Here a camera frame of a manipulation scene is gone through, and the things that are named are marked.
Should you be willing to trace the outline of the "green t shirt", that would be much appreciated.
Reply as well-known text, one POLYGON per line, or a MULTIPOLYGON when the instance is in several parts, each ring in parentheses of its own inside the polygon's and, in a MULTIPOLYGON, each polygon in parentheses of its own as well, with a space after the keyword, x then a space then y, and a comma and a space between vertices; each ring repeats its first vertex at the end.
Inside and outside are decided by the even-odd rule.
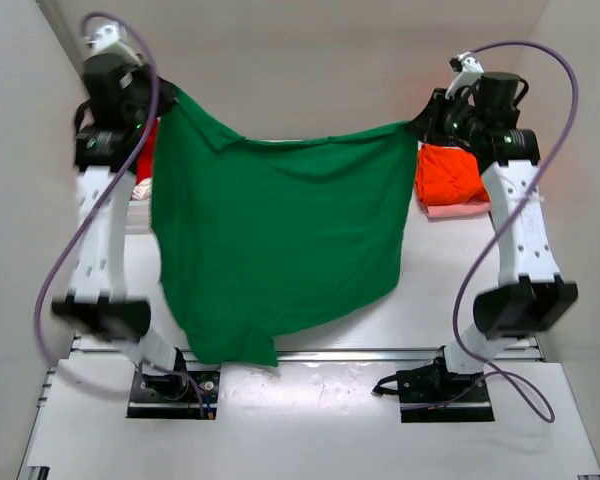
POLYGON ((248 138, 179 92, 159 122, 150 211, 164 298, 193 354, 275 366, 278 336, 389 294, 417 152, 405 122, 248 138))

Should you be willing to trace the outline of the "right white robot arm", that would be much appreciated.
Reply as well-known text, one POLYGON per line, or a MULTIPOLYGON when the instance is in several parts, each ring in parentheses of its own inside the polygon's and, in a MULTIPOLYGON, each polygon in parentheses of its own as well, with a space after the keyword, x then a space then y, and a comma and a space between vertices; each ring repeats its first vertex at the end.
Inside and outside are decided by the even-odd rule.
POLYGON ((454 341, 425 365, 379 381, 377 396, 394 394, 409 410, 444 408, 484 381, 484 367, 509 346, 549 330, 576 302, 575 282, 563 279, 547 235, 538 183, 549 163, 536 134, 519 127, 528 82, 509 72, 487 72, 474 53, 450 61, 456 76, 436 89, 408 132, 420 141, 451 144, 472 154, 491 200, 492 239, 462 281, 452 316, 459 316, 469 281, 487 254, 499 254, 496 287, 477 295, 473 322, 455 328, 454 341))

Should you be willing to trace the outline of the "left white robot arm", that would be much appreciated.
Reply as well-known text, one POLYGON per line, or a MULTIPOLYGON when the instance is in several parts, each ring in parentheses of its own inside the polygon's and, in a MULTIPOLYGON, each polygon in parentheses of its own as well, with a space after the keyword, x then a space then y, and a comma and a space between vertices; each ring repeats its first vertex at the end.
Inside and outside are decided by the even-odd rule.
POLYGON ((87 40, 82 81, 89 95, 74 117, 79 230, 77 264, 52 314, 83 334, 119 347, 140 382, 169 400, 188 390, 181 351, 151 326, 148 300, 128 295, 124 248, 136 159, 162 106, 174 103, 170 84, 153 77, 117 22, 87 40))

